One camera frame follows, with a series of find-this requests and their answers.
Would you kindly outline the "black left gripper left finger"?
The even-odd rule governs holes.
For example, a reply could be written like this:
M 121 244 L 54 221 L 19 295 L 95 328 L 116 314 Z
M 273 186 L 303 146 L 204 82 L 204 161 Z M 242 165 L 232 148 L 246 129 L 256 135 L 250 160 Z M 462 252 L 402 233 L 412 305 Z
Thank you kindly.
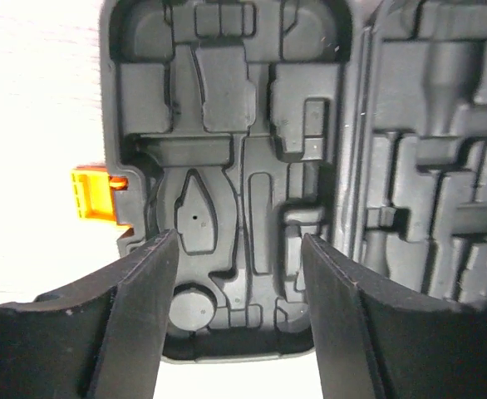
M 166 230 L 31 303 L 0 304 L 0 398 L 151 398 L 179 261 Z

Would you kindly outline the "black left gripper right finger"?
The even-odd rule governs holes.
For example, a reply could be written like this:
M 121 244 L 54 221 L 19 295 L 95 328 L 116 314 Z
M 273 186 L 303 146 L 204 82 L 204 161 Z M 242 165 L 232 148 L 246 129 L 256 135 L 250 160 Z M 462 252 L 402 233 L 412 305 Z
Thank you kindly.
M 400 285 L 306 235 L 303 273 L 326 398 L 487 398 L 487 299 Z

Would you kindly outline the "black plastic tool case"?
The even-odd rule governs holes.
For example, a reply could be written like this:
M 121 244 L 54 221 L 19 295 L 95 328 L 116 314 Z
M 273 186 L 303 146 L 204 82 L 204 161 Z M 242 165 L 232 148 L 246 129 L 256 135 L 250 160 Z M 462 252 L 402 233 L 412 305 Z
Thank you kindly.
M 313 348 L 302 242 L 487 298 L 487 1 L 105 1 L 79 215 L 172 229 L 168 362 Z

